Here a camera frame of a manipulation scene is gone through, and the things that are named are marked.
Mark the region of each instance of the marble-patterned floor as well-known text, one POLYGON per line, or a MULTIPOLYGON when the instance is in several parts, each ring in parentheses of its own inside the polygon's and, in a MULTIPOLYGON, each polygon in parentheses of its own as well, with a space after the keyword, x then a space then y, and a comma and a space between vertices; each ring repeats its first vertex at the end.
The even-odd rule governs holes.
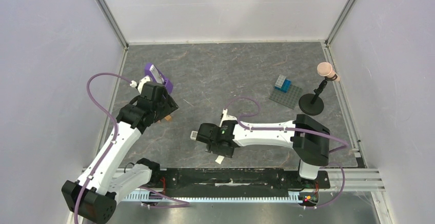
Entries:
MULTIPOLYGON (((279 74, 292 84, 313 92, 322 78, 316 66, 325 57, 320 43, 235 43, 131 46, 122 75, 139 80, 146 63, 154 63, 174 84, 172 97, 179 109, 173 120, 163 120, 149 127, 131 147, 120 167, 145 157, 162 167, 297 167, 299 157, 287 148, 250 146, 237 148, 233 158, 221 165, 216 155, 205 152, 206 145, 192 141, 190 132, 201 123, 219 124, 223 107, 231 99, 248 96, 262 107, 256 117, 245 119, 253 123, 277 123, 293 120, 302 114, 268 99, 279 74)), ((137 91, 121 82, 113 114, 137 95, 137 91)), ((331 130, 331 134, 349 141, 337 95, 332 85, 321 94, 325 110, 314 119, 331 130)), ((229 108, 229 114, 255 112, 255 104, 239 101, 229 108)), ((330 148, 337 147, 335 141, 330 148)), ((345 167, 356 167, 351 150, 332 153, 330 161, 345 167)))

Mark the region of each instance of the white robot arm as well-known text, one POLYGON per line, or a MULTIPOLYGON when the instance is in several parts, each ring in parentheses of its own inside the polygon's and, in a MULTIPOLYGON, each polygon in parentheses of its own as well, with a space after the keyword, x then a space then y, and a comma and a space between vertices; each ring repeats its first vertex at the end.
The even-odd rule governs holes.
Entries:
POLYGON ((191 139, 207 144, 207 152, 232 157, 237 147, 252 145, 281 146, 294 149, 301 158, 299 175, 302 178, 314 180, 319 168, 328 165, 329 140, 320 136, 300 132, 285 131, 284 128, 304 128, 329 134, 329 130, 307 115, 297 115, 296 120, 282 123, 254 124, 244 123, 251 128, 264 130, 249 130, 240 126, 237 118, 228 115, 228 110, 222 112, 221 123, 203 123, 198 132, 191 133, 191 139), (283 128, 282 130, 266 130, 267 128, 283 128))
POLYGON ((79 192, 83 191, 78 214, 95 223, 106 223, 116 205, 139 186, 152 180, 153 172, 160 165, 142 158, 127 173, 115 180, 113 176, 131 146, 145 132, 145 129, 175 111, 178 106, 163 84, 143 78, 137 86, 140 95, 121 108, 116 117, 118 134, 113 141, 114 129, 91 165, 78 177, 76 182, 67 180, 62 194, 71 211, 74 211, 79 192))

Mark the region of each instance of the microphone stand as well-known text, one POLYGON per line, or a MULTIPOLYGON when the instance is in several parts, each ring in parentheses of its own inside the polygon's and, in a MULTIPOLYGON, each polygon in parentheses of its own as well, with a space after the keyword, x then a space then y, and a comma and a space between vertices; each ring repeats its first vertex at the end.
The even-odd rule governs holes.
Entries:
POLYGON ((319 87, 314 89, 315 94, 307 93, 299 99, 299 108, 301 108, 302 112, 307 115, 318 115, 323 111, 325 105, 319 95, 323 92, 323 89, 325 89, 328 80, 332 80, 332 78, 329 79, 325 77, 325 79, 320 82, 319 87))

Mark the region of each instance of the gray floor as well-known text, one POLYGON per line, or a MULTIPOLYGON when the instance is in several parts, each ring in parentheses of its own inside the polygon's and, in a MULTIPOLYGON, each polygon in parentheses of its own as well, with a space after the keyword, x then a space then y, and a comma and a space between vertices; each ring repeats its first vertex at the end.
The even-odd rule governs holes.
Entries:
MULTIPOLYGON (((320 193, 320 203, 331 193, 320 193)), ((116 207, 110 224, 379 224, 370 192, 344 192, 334 204, 316 210, 304 210, 294 203, 192 203, 188 208, 151 209, 139 202, 122 202, 116 207)))
MULTIPOLYGON (((279 147, 251 146, 237 148, 232 159, 221 165, 216 156, 206 153, 205 144, 190 140, 190 132, 201 123, 219 124, 223 107, 231 99, 248 96, 262 106, 260 115, 245 121, 272 123, 295 119, 302 112, 268 99, 279 74, 287 76, 303 93, 312 92, 322 81, 316 66, 325 58, 320 43, 237 43, 132 46, 128 50, 123 75, 139 80, 145 63, 154 63, 174 84, 172 97, 180 107, 173 121, 165 120, 148 128, 132 146, 121 167, 145 157, 162 167, 296 167, 299 158, 293 150, 279 147)), ((137 95, 121 82, 113 114, 137 95)), ((349 141, 337 96, 331 84, 321 95, 325 110, 314 118, 328 127, 331 134, 349 141)), ((229 114, 254 112, 256 107, 239 101, 229 114)), ((339 144, 331 142, 330 147, 339 144)), ((345 167, 357 165, 350 150, 330 155, 345 167)))

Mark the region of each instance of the blue block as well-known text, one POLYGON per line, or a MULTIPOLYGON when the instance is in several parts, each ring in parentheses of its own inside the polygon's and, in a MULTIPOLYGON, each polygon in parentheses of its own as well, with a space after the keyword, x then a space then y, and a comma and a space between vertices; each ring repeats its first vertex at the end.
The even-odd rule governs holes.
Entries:
POLYGON ((280 90, 284 93, 287 93, 288 89, 290 88, 290 85, 291 85, 291 81, 286 79, 281 88, 275 87, 275 89, 280 90))

